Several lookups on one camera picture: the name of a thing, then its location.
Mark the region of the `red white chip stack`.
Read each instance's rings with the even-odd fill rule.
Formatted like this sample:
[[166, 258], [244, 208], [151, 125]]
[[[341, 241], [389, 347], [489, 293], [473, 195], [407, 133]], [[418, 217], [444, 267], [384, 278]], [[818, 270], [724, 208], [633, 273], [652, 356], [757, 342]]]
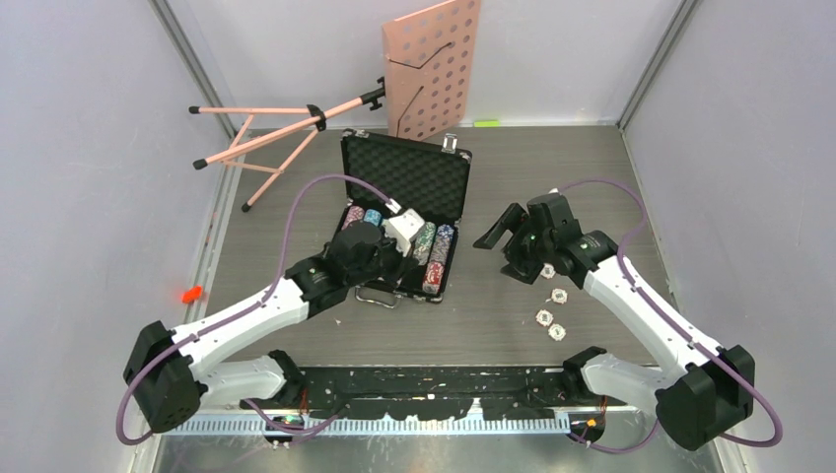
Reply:
[[342, 230], [347, 229], [352, 223], [362, 221], [366, 210], [360, 206], [351, 206], [347, 211], [346, 217], [342, 223]]

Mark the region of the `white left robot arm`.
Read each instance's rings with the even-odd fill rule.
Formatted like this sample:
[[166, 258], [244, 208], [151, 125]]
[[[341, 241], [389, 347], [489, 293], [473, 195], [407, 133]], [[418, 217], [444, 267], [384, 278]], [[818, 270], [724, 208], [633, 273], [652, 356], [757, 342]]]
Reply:
[[123, 372], [127, 391], [117, 411], [117, 433], [134, 400], [151, 433], [185, 423], [202, 406], [269, 399], [294, 406], [303, 392], [296, 366], [279, 355], [249, 362], [228, 358], [266, 335], [301, 323], [345, 301], [350, 288], [379, 278], [398, 279], [411, 264], [423, 227], [412, 213], [379, 226], [354, 222], [324, 250], [298, 261], [263, 290], [215, 314], [177, 326], [161, 321], [143, 327]]

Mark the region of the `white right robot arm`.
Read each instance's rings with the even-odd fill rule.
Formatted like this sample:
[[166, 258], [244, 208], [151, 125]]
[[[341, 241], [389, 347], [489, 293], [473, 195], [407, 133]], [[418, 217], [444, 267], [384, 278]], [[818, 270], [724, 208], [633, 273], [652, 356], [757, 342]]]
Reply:
[[602, 303], [642, 343], [657, 365], [642, 367], [592, 346], [562, 364], [563, 391], [576, 404], [607, 396], [654, 416], [680, 447], [695, 451], [752, 414], [741, 383], [755, 362], [741, 346], [726, 349], [693, 327], [648, 286], [616, 242], [584, 232], [560, 193], [511, 204], [474, 247], [491, 249], [504, 234], [501, 272], [532, 284], [546, 266]]

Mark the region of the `black poker set case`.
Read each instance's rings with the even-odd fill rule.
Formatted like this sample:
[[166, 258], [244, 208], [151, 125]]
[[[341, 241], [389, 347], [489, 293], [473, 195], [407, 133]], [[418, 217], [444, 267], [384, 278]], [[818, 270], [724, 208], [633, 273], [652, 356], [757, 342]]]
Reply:
[[439, 304], [443, 301], [450, 276], [455, 247], [459, 238], [467, 185], [473, 155], [455, 145], [449, 135], [442, 145], [394, 138], [361, 129], [348, 128], [340, 138], [343, 171], [361, 179], [404, 209], [414, 209], [425, 222], [454, 227], [453, 242], [446, 263], [440, 291], [435, 295], [422, 290], [426, 265], [408, 272], [400, 285], [382, 279], [370, 281], [362, 290], [392, 294], [400, 299]]

